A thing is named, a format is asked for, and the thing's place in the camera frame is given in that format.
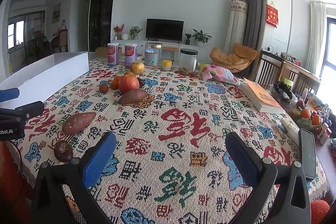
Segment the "black cabinet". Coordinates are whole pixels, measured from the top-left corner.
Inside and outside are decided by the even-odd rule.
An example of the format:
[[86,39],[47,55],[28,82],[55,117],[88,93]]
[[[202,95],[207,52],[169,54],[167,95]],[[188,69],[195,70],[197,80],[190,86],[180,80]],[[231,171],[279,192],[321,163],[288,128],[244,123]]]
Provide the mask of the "black cabinet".
[[89,14],[89,51],[110,43],[113,0],[91,0]]

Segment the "bag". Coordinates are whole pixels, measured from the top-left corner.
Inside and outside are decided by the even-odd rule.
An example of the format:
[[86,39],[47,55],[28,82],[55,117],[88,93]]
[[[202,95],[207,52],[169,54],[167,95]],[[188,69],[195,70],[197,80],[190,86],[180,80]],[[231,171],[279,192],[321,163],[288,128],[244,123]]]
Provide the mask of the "bag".
[[240,82],[236,77],[233,76],[231,71],[228,69],[222,68],[220,66],[200,64],[198,66],[201,69],[202,78],[204,80],[209,80],[214,78],[216,81],[224,82],[232,85],[240,85]]

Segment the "can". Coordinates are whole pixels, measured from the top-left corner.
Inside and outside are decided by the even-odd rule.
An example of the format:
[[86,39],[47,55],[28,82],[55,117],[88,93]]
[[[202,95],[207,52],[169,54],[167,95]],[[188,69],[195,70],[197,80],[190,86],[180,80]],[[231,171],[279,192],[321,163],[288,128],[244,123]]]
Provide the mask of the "can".
[[134,43],[125,44],[125,66],[129,67],[133,62],[137,61],[138,45]]
[[118,54],[119,43],[108,43],[107,44],[107,64],[110,66],[115,66],[119,64],[119,54]]

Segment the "potted plant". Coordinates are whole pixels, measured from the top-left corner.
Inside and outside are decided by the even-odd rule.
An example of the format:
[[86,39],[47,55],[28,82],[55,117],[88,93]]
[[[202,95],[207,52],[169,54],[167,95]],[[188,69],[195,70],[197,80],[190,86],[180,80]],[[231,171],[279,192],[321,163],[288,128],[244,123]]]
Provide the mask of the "potted plant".
[[187,39],[185,40],[185,44],[186,44],[186,45],[190,45],[191,33],[186,33],[186,34],[185,34],[185,37],[187,38]]
[[133,40],[139,39],[138,34],[141,32],[142,29],[140,29],[138,26],[132,26],[131,30],[129,31],[130,37],[132,37]]
[[192,37],[195,37],[195,41],[197,41],[198,47],[203,47],[205,43],[208,43],[208,41],[212,38],[211,35],[208,35],[207,33],[203,33],[201,30],[198,32],[197,30],[193,29],[195,32]]
[[121,27],[119,27],[118,25],[116,25],[113,29],[117,34],[117,38],[118,40],[121,40],[121,34],[124,30],[125,24],[123,23],[123,25]]

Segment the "television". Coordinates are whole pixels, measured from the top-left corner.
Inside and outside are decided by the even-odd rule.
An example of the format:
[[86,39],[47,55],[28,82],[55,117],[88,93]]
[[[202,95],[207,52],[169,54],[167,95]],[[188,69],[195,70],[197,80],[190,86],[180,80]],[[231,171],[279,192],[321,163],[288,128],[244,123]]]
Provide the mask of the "television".
[[147,19],[146,38],[182,41],[183,21]]

